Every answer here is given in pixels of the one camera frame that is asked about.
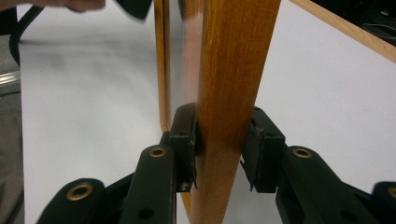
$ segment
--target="black cable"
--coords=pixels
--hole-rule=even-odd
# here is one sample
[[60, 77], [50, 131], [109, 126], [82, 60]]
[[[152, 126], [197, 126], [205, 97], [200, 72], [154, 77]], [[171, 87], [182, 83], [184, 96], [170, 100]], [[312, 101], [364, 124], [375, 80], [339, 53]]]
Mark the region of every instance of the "black cable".
[[20, 40], [23, 32], [26, 28], [32, 23], [32, 21], [40, 14], [43, 10], [43, 7], [32, 6], [18, 21], [15, 30], [12, 32], [9, 37], [9, 51], [11, 52], [12, 58], [15, 62], [20, 65]]
[[6, 92], [6, 93], [1, 93], [0, 97], [9, 96], [9, 95], [18, 94], [18, 93], [21, 93], [21, 91], [10, 91], [10, 92]]

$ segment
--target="wood grain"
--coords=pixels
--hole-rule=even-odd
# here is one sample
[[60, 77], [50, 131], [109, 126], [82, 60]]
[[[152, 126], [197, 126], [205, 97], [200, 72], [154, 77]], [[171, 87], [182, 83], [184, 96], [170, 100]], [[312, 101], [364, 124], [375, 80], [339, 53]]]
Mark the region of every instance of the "wood grain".
[[279, 0], [205, 2], [192, 224], [224, 218], [278, 8]]
[[327, 22], [330, 26], [361, 42], [364, 46], [381, 54], [385, 58], [396, 63], [396, 47], [388, 42], [372, 35], [360, 27], [335, 15], [324, 7], [311, 2], [310, 0], [290, 0], [292, 3], [302, 7], [312, 15]]
[[163, 132], [170, 128], [170, 41], [169, 0], [154, 1], [155, 40], [157, 50], [158, 102]]

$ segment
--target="white table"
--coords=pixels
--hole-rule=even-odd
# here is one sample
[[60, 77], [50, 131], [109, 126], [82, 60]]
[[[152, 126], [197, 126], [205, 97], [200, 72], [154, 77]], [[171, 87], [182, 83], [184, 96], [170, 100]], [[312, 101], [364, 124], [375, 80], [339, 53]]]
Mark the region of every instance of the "white table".
[[[83, 15], [46, 8], [22, 39], [25, 210], [35, 223], [64, 184], [113, 183], [159, 142], [153, 14], [141, 24], [111, 1]], [[396, 179], [395, 84], [395, 63], [283, 1], [256, 105], [288, 145], [314, 149], [371, 191]], [[224, 223], [280, 223], [274, 195], [248, 188], [239, 170]]]

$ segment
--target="wooden plank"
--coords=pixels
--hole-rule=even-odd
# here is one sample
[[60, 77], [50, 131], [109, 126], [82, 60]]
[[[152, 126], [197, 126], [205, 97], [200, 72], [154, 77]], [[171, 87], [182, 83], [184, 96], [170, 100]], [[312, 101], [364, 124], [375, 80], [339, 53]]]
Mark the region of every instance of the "wooden plank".
[[163, 132], [170, 128], [169, 0], [154, 1], [158, 99]]
[[279, 0], [205, 2], [192, 224], [222, 223], [274, 30]]
[[312, 15], [327, 22], [330, 26], [341, 31], [342, 33], [352, 37], [353, 39], [361, 42], [364, 46], [373, 51], [381, 54], [385, 58], [396, 63], [396, 47], [390, 43], [372, 35], [360, 27], [352, 24], [349, 21], [335, 15], [324, 7], [311, 2], [310, 0], [290, 0], [292, 3], [302, 7]]

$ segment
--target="white surface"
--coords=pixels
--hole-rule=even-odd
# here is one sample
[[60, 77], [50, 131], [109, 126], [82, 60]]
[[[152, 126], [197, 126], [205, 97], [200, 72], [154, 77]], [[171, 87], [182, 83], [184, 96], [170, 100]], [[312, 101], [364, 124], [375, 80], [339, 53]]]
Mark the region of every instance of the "white surface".
[[[159, 141], [149, 17], [136, 23], [111, 1], [83, 15], [46, 8], [24, 35], [26, 223], [64, 184], [108, 185]], [[371, 191], [396, 179], [395, 84], [395, 63], [283, 1], [256, 105], [289, 145], [314, 149], [342, 180]], [[181, 203], [178, 223], [187, 223]], [[274, 196], [248, 192], [239, 170], [224, 223], [280, 223]]]

